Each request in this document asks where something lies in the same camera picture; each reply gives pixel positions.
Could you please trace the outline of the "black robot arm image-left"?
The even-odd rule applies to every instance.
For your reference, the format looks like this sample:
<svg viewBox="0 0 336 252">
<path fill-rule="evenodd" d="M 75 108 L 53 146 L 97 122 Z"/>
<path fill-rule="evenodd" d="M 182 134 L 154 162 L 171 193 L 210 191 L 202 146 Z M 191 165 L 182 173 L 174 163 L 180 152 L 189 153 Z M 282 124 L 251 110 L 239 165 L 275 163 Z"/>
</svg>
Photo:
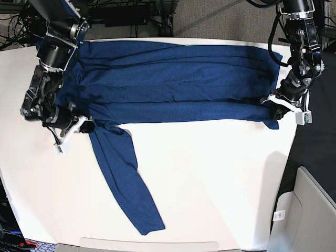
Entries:
<svg viewBox="0 0 336 252">
<path fill-rule="evenodd" d="M 33 8 L 46 21 L 46 33 L 38 50 L 39 64 L 34 70 L 29 89 L 20 110 L 27 121 L 41 121 L 50 130 L 61 130 L 61 136 L 71 133 L 90 133 L 95 125 L 91 117 L 55 103 L 56 94 L 64 84 L 71 58 L 87 32 L 89 23 L 88 1 L 30 1 Z"/>
</svg>

